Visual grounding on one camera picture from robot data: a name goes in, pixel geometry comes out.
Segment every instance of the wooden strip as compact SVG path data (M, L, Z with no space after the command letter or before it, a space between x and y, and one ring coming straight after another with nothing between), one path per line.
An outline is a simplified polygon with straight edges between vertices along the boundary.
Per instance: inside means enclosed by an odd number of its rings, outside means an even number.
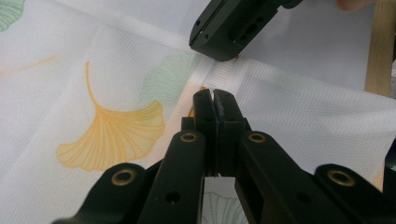
M396 0L375 3L374 23L370 42L365 90L390 97L393 45L396 32ZM382 191L384 164L373 184Z

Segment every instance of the white textured fabric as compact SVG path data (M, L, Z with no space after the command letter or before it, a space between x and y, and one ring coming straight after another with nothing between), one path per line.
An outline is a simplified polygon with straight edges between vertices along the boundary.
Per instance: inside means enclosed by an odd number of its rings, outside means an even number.
M172 4L19 2L21 16L0 32L0 223L73 216L131 133L146 151L125 152L144 154L129 162L160 160L203 85L232 92L252 128L306 171L331 162L373 179L396 134L393 100L245 57L216 63L182 32L203 3ZM148 133L157 138L138 137ZM232 179L207 179L203 211L204 223L246 222Z

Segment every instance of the black object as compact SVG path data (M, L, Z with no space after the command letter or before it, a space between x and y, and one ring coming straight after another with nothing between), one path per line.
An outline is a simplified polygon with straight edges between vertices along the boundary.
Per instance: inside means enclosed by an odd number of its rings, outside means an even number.
M164 159L123 163L102 175L78 213L56 224L201 223L204 177L235 176L249 223L396 223L393 201L346 167L300 169L270 135L250 130L234 97L193 96Z
M195 22L190 47L224 62L236 57L270 21L279 7L303 0L211 0Z

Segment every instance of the ginkgo leaf print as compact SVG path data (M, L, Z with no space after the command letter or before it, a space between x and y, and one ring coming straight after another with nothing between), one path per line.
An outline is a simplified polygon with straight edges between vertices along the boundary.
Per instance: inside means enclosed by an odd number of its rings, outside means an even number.
M23 3L24 0L0 0L0 32L21 16Z
M113 165L147 156L164 132L163 106L153 101L136 111L104 108L93 97L89 66L87 62L85 75L95 116L77 142L59 145L58 160L69 168L104 171Z

